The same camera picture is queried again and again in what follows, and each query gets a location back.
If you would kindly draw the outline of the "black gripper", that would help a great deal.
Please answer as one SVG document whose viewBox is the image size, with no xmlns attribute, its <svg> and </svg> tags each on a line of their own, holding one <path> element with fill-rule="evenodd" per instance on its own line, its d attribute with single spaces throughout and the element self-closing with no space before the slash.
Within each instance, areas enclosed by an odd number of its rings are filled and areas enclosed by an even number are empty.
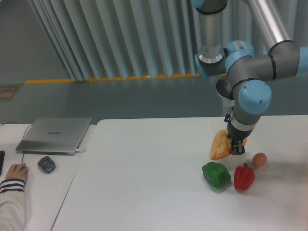
<svg viewBox="0 0 308 231">
<path fill-rule="evenodd" d="M 231 154 L 244 154 L 245 147 L 243 141 L 251 134 L 255 124 L 243 124 L 233 114 L 226 114 L 224 121 L 227 123 L 227 131 L 231 137 Z"/>
</svg>

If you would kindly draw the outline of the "cream sleeved forearm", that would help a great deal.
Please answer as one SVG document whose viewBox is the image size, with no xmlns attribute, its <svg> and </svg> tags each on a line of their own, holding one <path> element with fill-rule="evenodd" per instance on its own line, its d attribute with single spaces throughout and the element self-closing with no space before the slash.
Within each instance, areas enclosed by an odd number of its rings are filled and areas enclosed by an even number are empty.
<svg viewBox="0 0 308 231">
<path fill-rule="evenodd" d="M 0 184 L 0 230 L 22 231 L 26 222 L 25 182 L 4 180 Z"/>
</svg>

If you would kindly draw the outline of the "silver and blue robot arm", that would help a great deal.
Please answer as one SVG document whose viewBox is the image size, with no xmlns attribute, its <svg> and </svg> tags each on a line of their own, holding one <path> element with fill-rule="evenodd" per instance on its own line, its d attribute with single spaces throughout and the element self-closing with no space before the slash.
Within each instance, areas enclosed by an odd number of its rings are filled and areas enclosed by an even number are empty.
<svg viewBox="0 0 308 231">
<path fill-rule="evenodd" d="M 201 44 L 195 61 L 203 77 L 221 75 L 217 92 L 234 105 L 225 116 L 229 153 L 245 152 L 244 140 L 267 110 L 272 92 L 269 81 L 297 77 L 308 72 L 308 49 L 297 46 L 272 0 L 246 2 L 264 41 L 267 54 L 256 57 L 251 44 L 232 41 L 223 48 L 221 25 L 225 0 L 194 0 L 199 12 Z"/>
</svg>

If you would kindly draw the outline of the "person's hand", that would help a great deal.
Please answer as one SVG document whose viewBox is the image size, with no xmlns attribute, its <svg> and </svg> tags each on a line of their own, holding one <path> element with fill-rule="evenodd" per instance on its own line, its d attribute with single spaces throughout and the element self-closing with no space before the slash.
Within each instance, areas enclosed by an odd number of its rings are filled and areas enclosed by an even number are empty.
<svg viewBox="0 0 308 231">
<path fill-rule="evenodd" d="M 26 182 L 29 168 L 25 163 L 13 164 L 10 166 L 5 180 L 22 180 Z"/>
</svg>

